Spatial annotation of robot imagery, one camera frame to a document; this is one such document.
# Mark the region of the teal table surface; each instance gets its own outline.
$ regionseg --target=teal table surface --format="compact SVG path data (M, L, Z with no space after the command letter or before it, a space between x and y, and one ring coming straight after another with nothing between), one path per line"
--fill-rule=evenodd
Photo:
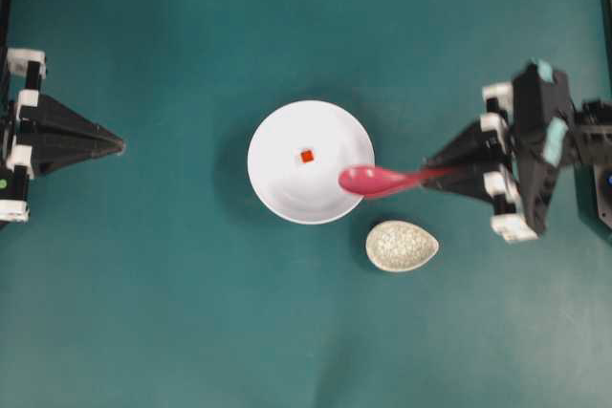
M13 0L9 40L128 147L34 181L31 221L0 233L0 406L612 403L612 250L571 172L545 237L508 246L489 207L423 190L291 224L246 171L257 124L298 99L410 169L531 57L576 102L610 97L601 0ZM373 269L387 218L439 253Z

